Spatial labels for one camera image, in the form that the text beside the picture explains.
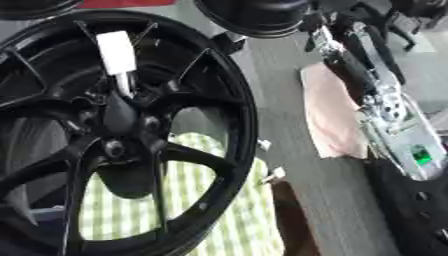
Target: pink cloth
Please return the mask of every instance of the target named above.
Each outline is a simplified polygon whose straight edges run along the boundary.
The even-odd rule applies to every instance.
[[[321,158],[367,157],[367,140],[356,121],[359,106],[344,82],[323,63],[302,70],[308,128]]]

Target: wheel spoke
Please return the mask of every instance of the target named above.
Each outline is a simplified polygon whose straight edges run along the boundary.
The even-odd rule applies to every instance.
[[[216,107],[230,111],[243,106],[243,101],[230,97],[216,97],[202,93],[180,91],[168,93],[153,100],[147,108],[175,114],[188,107]]]
[[[146,149],[146,156],[144,159],[149,159],[149,165],[152,175],[154,176],[154,200],[156,203],[157,215],[159,217],[160,228],[163,233],[168,232],[168,218],[166,214],[165,196],[163,194],[163,174],[161,169],[161,159],[159,154],[160,146],[164,145],[162,140],[150,138],[142,135],[141,141]]]
[[[84,171],[89,168],[89,165],[87,161],[79,161],[74,171],[70,172],[68,176],[64,206],[64,227],[58,256],[79,255],[82,252],[84,240],[78,230],[78,215],[91,176],[90,171]]]
[[[7,49],[7,53],[17,59],[25,68],[34,76],[34,79],[43,87],[43,91],[48,90],[48,85],[45,82],[45,79],[38,72],[38,70],[30,63],[28,59],[26,59],[20,52],[18,52],[14,48]]]
[[[21,117],[49,118],[75,133],[81,133],[85,128],[80,124],[70,104],[63,101],[46,100],[42,95],[0,104],[0,119]]]
[[[188,72],[190,72],[193,69],[193,67],[199,62],[199,60],[201,60],[203,57],[207,56],[207,54],[209,52],[210,52],[210,48],[203,49],[198,55],[196,55],[196,57],[190,63],[188,63],[188,65],[186,65],[185,68],[183,68],[180,72],[178,72],[176,74],[174,79],[178,83],[182,83],[182,80],[188,74]]]
[[[51,174],[72,171],[73,163],[95,141],[96,138],[92,137],[81,138],[43,160],[0,178],[0,199],[20,185]]]
[[[235,163],[225,158],[170,142],[162,149],[161,160],[163,162],[181,161],[205,165],[224,178],[231,176],[236,167]]]
[[[157,22],[148,22],[146,28],[140,33],[138,34],[133,40],[132,40],[132,45],[134,47],[138,47],[138,45],[140,44],[140,42],[143,40],[143,38],[145,38],[145,36],[153,29],[157,29],[159,26],[159,24]]]
[[[163,170],[159,159],[153,159],[151,163],[151,170],[154,175],[154,199],[156,203],[157,215],[159,216],[160,228],[162,233],[167,233],[168,218],[166,214],[165,196],[163,194]]]

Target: black object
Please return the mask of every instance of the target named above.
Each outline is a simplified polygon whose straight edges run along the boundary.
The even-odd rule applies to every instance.
[[[284,37],[297,31],[308,0],[195,0],[221,27],[250,37]]]
[[[107,100],[117,89],[103,71],[95,40],[96,34],[117,30],[128,32],[138,60],[138,93],[125,99],[126,104]],[[0,95],[0,131],[10,129],[3,126],[16,119],[45,117],[60,124],[68,142],[61,151],[12,173],[0,165],[0,241],[20,247],[14,255],[184,255],[206,236],[237,195],[255,154],[256,107],[240,69],[198,31],[157,15],[77,12],[27,28],[0,45]],[[225,119],[224,158],[168,142],[173,119],[188,107],[212,107]],[[126,129],[118,129],[119,135],[116,124],[104,124],[110,109],[130,108],[137,120],[126,120]],[[0,139],[4,154],[8,136]],[[20,141],[12,147],[32,143]],[[110,150],[120,145],[120,153],[111,157],[107,145]],[[165,211],[161,163],[166,161],[202,164],[216,174],[198,202],[174,219],[168,219]],[[136,169],[144,166],[150,175],[160,226],[125,239],[83,240],[78,213],[90,175],[98,168],[106,172],[110,168],[119,177],[117,166],[132,172],[136,165]],[[55,173],[67,174],[63,231],[46,233],[17,214],[5,197],[22,184]]]
[[[386,41],[389,32],[397,34],[405,39],[408,42],[408,45],[404,48],[406,51],[410,51],[416,43],[407,32],[395,24],[399,14],[401,13],[407,17],[417,19],[419,25],[412,31],[416,34],[422,24],[420,18],[431,19],[427,27],[433,28],[446,15],[448,6],[444,0],[391,0],[391,3],[392,8],[386,15],[382,15],[378,10],[365,2],[358,2],[351,9],[352,11],[356,11],[358,9],[365,10],[370,16],[370,23],[380,30],[382,37]]]
[[[246,45],[246,39],[241,39],[236,42],[229,37],[229,32],[218,34],[212,38],[215,44],[221,49],[221,51],[227,55],[239,52]]]
[[[47,18],[68,12],[83,0],[0,0],[0,20]]]
[[[388,160],[366,163],[369,183],[403,256],[448,255],[448,172],[414,181]]]

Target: lug nut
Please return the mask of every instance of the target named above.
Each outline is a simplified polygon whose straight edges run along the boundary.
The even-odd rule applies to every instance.
[[[147,116],[143,119],[143,123],[145,125],[145,128],[148,128],[150,130],[157,130],[160,126],[159,119],[153,117],[153,116]]]
[[[109,157],[117,158],[123,155],[124,145],[118,140],[110,140],[105,143],[104,151]]]

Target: metal screw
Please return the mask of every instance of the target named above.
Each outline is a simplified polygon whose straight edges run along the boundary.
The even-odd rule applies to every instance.
[[[95,113],[93,113],[92,111],[89,111],[89,110],[83,111],[79,115],[79,118],[81,119],[81,122],[83,122],[83,123],[93,119],[94,117],[95,117]]]
[[[144,122],[145,127],[150,129],[150,130],[156,130],[160,126],[159,119],[157,119],[157,118],[155,118],[153,116],[145,117],[143,122]]]
[[[109,157],[117,158],[124,153],[124,145],[118,140],[110,140],[105,143],[104,151]]]
[[[207,204],[206,203],[200,203],[199,204],[199,209],[201,209],[202,211],[205,211],[207,209]]]

